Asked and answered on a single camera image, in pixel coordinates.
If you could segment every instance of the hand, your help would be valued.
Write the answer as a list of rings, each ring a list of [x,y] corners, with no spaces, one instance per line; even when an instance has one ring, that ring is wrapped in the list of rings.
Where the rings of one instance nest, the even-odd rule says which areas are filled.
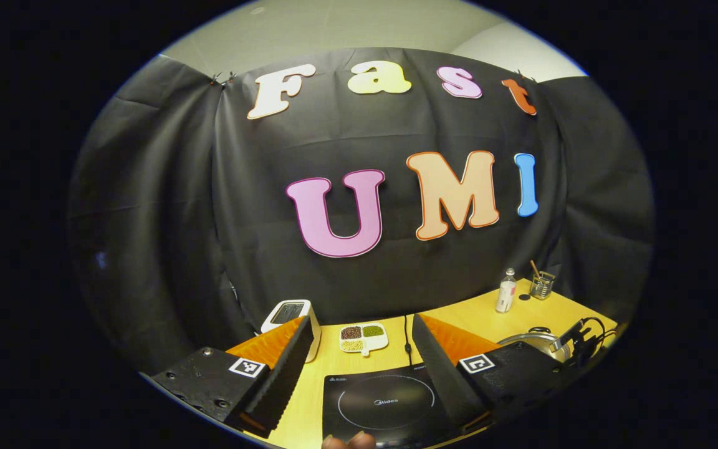
[[[321,449],[376,449],[376,438],[362,431],[354,435],[348,444],[345,444],[339,438],[329,435],[323,440]]]

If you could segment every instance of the black fabric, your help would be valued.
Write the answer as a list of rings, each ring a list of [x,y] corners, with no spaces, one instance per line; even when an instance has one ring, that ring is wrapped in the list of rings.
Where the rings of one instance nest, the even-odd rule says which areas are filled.
[[[254,335],[212,251],[220,90],[157,57],[102,110],[72,176],[69,241],[83,295],[112,342],[150,375],[198,347],[228,349]]]
[[[404,94],[356,94],[350,69],[367,60],[390,60],[411,82]],[[254,80],[311,63],[288,110],[257,120]],[[484,89],[481,99],[457,99],[441,86],[436,69],[459,66]],[[515,104],[502,80],[517,79],[538,110]],[[463,301],[497,287],[508,267],[527,273],[558,239],[566,173],[558,129],[535,83],[505,69],[464,57],[409,49],[345,49],[252,70],[227,83],[216,117],[214,204],[220,244],[249,319],[261,324],[283,299],[312,301],[322,324],[370,321]],[[442,238],[419,241],[421,191],[406,166],[414,153],[439,152],[461,177],[467,154],[495,156],[495,205],[500,219],[485,228],[451,227]],[[537,161],[538,212],[517,215],[516,153]],[[375,168],[383,232],[373,250],[332,259],[305,245],[287,185],[309,177],[332,182],[328,218],[339,236],[356,233],[353,191],[342,185],[351,171]]]
[[[547,272],[556,292],[624,329],[653,255],[652,183],[638,142],[616,106],[587,77],[542,82],[566,151],[567,207]]]
[[[391,60],[404,94],[354,94],[353,65]],[[248,120],[262,74],[302,64],[288,110]],[[480,99],[441,87],[461,67]],[[524,113],[502,80],[527,89]],[[500,219],[419,241],[414,153],[442,154],[457,176],[467,154],[495,156]],[[536,159],[538,212],[517,214],[516,153]],[[305,245],[287,185],[325,177],[335,234],[356,233],[350,171],[382,170],[383,232],[356,258]],[[91,128],[69,205],[72,257],[94,316],[140,370],[197,347],[253,336],[283,299],[310,299],[321,324],[371,321],[463,301],[498,287],[529,259],[558,275],[555,290],[616,321],[629,318],[647,273],[652,199],[638,145],[586,77],[537,84],[478,60],[411,49],[345,49],[239,74],[233,83],[157,57],[119,90]]]

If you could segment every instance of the wooden table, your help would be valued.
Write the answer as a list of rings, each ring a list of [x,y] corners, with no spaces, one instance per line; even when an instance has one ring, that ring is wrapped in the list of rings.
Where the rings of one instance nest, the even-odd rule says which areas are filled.
[[[496,342],[512,335],[528,332],[528,329],[536,326],[549,327],[553,334],[559,336],[579,319],[587,316],[596,316],[601,319],[606,324],[606,330],[616,327],[615,321],[611,321],[606,316],[556,292],[550,294],[544,301],[533,297],[528,301],[521,301],[518,296],[528,293],[529,288],[530,281],[528,279],[521,279],[517,282],[514,303],[507,313],[495,311],[495,301],[498,296],[498,292],[495,290],[466,301],[425,311],[422,314]],[[406,331],[413,349],[411,363],[418,364],[423,359],[411,339],[413,316],[408,316]],[[287,404],[279,426],[271,432],[270,438],[267,439],[255,437],[249,433],[245,435],[287,449],[319,448],[323,440],[323,379],[325,376],[376,372],[376,370],[397,369],[397,367],[408,365],[408,355],[404,350],[404,317],[379,319],[374,322],[384,324],[390,344],[384,349],[371,350],[368,357],[363,357],[359,353],[342,352],[339,348],[339,332],[347,324],[322,326],[317,357],[304,365],[299,382],[290,398],[290,403]],[[587,327],[592,327],[592,334],[600,332],[596,322],[590,322]],[[615,337],[607,338],[604,345],[610,346],[614,340]],[[441,447],[469,436],[464,435],[432,447]]]

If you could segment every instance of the stainless steel pot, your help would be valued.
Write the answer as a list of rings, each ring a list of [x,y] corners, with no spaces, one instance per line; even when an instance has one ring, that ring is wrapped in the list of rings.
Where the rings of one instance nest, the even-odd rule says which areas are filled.
[[[565,344],[564,346],[559,347],[556,352],[551,352],[550,344],[553,343],[556,338],[558,337],[551,334],[550,329],[547,329],[547,327],[531,327],[531,329],[528,329],[528,333],[510,336],[506,339],[498,341],[498,344],[506,346],[507,344],[522,341],[563,363],[570,358],[570,347]]]

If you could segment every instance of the glass cup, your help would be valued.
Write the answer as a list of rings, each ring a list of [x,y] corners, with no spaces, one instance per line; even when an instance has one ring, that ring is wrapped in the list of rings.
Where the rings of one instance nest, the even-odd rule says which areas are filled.
[[[533,281],[530,282],[530,295],[537,299],[546,299],[553,291],[555,279],[556,276],[545,272],[539,272],[539,276],[534,275]]]

